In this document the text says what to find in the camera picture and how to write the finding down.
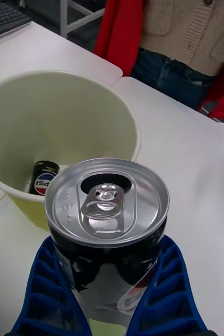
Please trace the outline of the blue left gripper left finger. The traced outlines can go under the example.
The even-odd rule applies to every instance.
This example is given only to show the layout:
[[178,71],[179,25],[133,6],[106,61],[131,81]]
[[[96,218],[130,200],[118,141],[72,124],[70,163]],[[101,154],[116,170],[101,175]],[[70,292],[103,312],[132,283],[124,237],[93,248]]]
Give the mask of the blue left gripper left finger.
[[30,270],[23,307],[7,335],[91,335],[89,324],[44,240]]

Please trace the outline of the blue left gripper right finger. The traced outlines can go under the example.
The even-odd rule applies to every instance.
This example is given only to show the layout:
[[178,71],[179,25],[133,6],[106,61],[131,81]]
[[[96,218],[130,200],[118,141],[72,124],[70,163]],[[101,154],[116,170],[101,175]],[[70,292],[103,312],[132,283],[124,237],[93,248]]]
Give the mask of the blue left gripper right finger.
[[194,302],[180,249],[164,236],[157,271],[141,298],[127,335],[216,335]]

